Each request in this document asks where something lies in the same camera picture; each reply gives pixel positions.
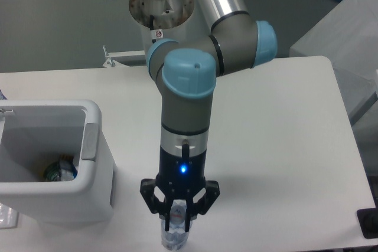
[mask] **white table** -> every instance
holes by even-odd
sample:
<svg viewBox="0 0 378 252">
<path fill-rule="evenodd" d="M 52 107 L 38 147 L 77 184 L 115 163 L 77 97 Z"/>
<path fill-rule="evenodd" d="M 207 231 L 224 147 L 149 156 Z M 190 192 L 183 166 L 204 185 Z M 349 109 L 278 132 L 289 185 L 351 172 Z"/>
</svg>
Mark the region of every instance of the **white table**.
<svg viewBox="0 0 378 252">
<path fill-rule="evenodd" d="M 119 171 L 109 222 L 56 226 L 26 216 L 1 252 L 165 251 L 139 194 L 158 172 L 161 98 L 145 67 L 0 74 L 9 99 L 91 99 Z M 219 78 L 205 176 L 221 196 L 183 251 L 305 251 L 378 244 L 356 211 L 374 207 L 324 57 L 279 59 Z"/>
</svg>

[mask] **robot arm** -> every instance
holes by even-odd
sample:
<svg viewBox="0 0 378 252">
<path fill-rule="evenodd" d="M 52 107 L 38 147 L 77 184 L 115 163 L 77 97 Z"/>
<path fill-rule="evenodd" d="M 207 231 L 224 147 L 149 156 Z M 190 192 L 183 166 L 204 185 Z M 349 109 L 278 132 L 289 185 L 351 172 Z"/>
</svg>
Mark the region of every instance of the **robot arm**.
<svg viewBox="0 0 378 252">
<path fill-rule="evenodd" d="M 148 9 L 153 11 L 161 1 L 151 1 Z M 159 40 L 146 56 L 162 96 L 161 147 L 158 175 L 142 180 L 141 194 L 150 211 L 165 220 L 166 231 L 175 199 L 186 200 L 189 231 L 190 221 L 205 214 L 220 195 L 218 182 L 204 177 L 216 77 L 268 62 L 277 53 L 273 28 L 253 21 L 243 0 L 199 3 L 211 34 L 193 42 Z M 163 202 L 154 195 L 156 186 L 165 195 Z M 203 188 L 206 193 L 194 203 Z"/>
</svg>

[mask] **gray floor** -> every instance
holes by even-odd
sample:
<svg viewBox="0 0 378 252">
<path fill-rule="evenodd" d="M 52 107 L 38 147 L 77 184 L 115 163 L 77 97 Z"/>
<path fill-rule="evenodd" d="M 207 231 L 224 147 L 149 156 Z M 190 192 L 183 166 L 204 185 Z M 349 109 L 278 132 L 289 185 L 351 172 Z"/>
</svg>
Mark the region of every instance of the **gray floor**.
<svg viewBox="0 0 378 252">
<path fill-rule="evenodd" d="M 256 19 L 266 19 L 287 57 L 300 39 L 336 3 L 333 0 L 245 0 Z M 191 38 L 208 33 L 202 16 Z M 0 72 L 95 68 L 112 51 L 141 50 L 141 35 L 128 0 L 0 0 Z"/>
</svg>

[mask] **light blue joint cap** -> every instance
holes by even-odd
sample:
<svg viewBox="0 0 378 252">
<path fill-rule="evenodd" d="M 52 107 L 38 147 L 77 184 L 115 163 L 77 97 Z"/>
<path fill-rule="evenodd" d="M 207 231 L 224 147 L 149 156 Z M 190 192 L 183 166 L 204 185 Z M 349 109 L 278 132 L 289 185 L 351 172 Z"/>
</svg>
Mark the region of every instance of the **light blue joint cap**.
<svg viewBox="0 0 378 252">
<path fill-rule="evenodd" d="M 209 53 L 192 48 L 172 50 L 164 60 L 164 84 L 186 99 L 211 95 L 216 85 L 216 62 Z"/>
<path fill-rule="evenodd" d="M 273 27 L 266 21 L 256 21 L 258 25 L 258 48 L 255 64 L 257 66 L 273 60 L 277 55 L 277 37 Z"/>
<path fill-rule="evenodd" d="M 147 55 L 146 55 L 146 64 L 147 64 L 147 70 L 148 70 L 148 73 L 149 75 L 151 76 L 151 73 L 149 72 L 149 64 L 150 64 L 150 61 L 151 61 L 151 58 L 154 54 L 154 52 L 160 47 L 162 46 L 163 44 L 165 44 L 166 42 L 178 42 L 178 41 L 175 41 L 175 40 L 172 40 L 170 38 L 162 38 L 161 40 L 158 40 L 157 42 L 155 42 L 147 51 Z"/>
</svg>

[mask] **silver band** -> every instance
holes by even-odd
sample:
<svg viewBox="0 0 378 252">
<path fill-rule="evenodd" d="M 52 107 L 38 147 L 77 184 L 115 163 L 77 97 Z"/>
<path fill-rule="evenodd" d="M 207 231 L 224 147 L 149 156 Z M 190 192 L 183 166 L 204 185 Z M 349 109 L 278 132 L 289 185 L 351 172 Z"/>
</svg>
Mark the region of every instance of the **silver band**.
<svg viewBox="0 0 378 252">
<path fill-rule="evenodd" d="M 173 134 L 162 127 L 160 146 L 171 155 L 181 156 L 183 143 L 187 141 L 190 148 L 189 156 L 198 156 L 207 149 L 207 138 L 208 131 L 199 135 L 184 136 Z"/>
</svg>

